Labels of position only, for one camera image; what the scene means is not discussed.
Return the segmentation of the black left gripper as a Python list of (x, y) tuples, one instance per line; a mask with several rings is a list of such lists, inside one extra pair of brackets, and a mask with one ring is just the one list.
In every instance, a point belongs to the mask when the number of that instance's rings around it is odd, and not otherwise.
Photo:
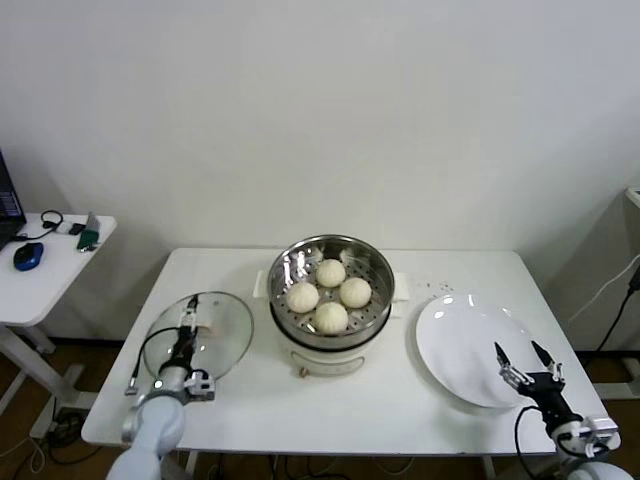
[(191, 362), (194, 355), (198, 305), (199, 295), (195, 294), (188, 300), (181, 314), (181, 327), (178, 331), (179, 345), (173, 347), (169, 359), (160, 366), (160, 374), (173, 367), (181, 368), (187, 374), (193, 372)]

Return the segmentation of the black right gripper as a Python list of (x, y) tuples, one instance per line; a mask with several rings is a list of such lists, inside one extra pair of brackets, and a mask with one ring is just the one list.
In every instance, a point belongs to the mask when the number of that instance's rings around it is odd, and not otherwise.
[(562, 364), (556, 363), (550, 353), (537, 342), (531, 341), (531, 345), (545, 367), (544, 371), (529, 373), (528, 380), (523, 372), (511, 364), (502, 347), (495, 342), (499, 375), (511, 388), (517, 388), (520, 395), (535, 402), (546, 426), (561, 426), (575, 421), (576, 413), (562, 394), (565, 386)]

